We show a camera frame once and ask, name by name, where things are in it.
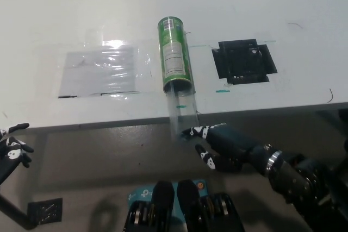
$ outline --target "green can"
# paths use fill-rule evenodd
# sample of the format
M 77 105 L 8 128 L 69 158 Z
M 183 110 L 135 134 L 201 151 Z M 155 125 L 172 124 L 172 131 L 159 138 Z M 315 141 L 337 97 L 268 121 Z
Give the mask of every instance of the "green can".
M 191 90 L 190 58 L 183 22 L 173 16 L 163 18 L 158 23 L 158 36 L 163 91 L 167 93 L 171 84 L 176 92 Z

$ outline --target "black robotic finger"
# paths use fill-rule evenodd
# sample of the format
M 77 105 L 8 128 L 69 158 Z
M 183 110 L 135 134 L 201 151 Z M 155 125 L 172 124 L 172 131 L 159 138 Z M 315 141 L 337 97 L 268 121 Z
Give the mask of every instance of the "black robotic finger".
M 25 162 L 25 161 L 22 161 L 22 164 L 23 164 L 23 166 L 24 166 L 25 168 L 29 168 L 29 167 L 30 167 L 29 163 L 27 163 L 27 162 Z
M 26 143 L 20 141 L 20 140 L 17 140 L 17 142 L 19 142 L 22 146 L 22 149 L 26 152 L 29 152 L 29 153 L 33 153 L 34 152 L 34 149 L 32 147 L 29 147 Z
M 0 129 L 0 138 L 2 139 L 6 135 L 13 133 L 14 131 L 24 130 L 24 129 L 27 129 L 28 127 L 29 127 L 29 123 L 20 123 L 20 124 L 17 124 L 16 126 L 13 126 L 7 129 Z
M 212 170 L 217 170 L 219 172 L 238 172 L 241 170 L 242 165 L 233 159 L 220 155 L 212 155 L 199 144 L 195 146 L 195 149 L 200 155 L 201 159 Z
M 23 162 L 27 162 L 27 163 L 32 162 L 32 159 L 25 152 L 23 152 Z
M 200 137 L 203 139 L 207 138 L 208 135 L 208 131 L 209 129 L 213 129 L 217 126 L 221 126 L 221 125 L 225 125 L 225 123 L 222 124 L 217 124 L 217 125 L 213 125 L 213 126 L 198 126 L 198 127 L 192 127 L 190 129 L 186 129 L 182 132 L 182 134 L 185 137 L 190 137 L 190 136 L 194 136 L 194 137 Z

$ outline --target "clear plastic sheet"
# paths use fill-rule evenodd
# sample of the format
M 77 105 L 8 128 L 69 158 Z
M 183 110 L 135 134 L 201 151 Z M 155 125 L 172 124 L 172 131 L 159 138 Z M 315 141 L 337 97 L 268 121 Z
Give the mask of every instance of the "clear plastic sheet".
M 150 78 L 147 45 L 123 40 L 85 45 L 66 55 L 59 98 L 131 94 L 144 91 L 137 78 Z M 152 86 L 145 86 L 150 91 Z

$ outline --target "white fingertip pad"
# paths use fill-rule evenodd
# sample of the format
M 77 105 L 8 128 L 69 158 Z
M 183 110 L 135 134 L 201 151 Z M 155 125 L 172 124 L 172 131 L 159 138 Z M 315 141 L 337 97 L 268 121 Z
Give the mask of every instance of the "white fingertip pad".
M 18 159 L 21 155 L 21 149 L 14 149 L 13 151 L 10 151 L 7 156 L 10 158 L 10 160 Z
M 204 156 L 206 156 L 208 154 L 208 152 L 202 152 L 201 153 L 201 158 L 204 159 Z
M 209 168 L 211 168 L 212 170 L 215 169 L 215 163 L 213 162 L 212 158 L 208 159 L 207 165 L 209 166 Z
M 195 127 L 194 129 L 196 132 L 199 133 L 202 130 L 202 128 L 203 128 L 203 126 L 199 126 L 199 127 Z
M 206 139 L 206 138 L 207 138 L 208 130 L 209 130 L 209 126 L 206 126 L 206 127 L 203 129 L 203 135 L 202 135 L 202 138 L 203 138 L 203 139 Z

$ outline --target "nutrition facts label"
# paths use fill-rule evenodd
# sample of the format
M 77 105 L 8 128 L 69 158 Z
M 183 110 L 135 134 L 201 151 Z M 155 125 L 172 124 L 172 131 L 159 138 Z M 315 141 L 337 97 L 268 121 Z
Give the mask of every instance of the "nutrition facts label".
M 186 75 L 181 43 L 172 42 L 163 46 L 165 77 Z

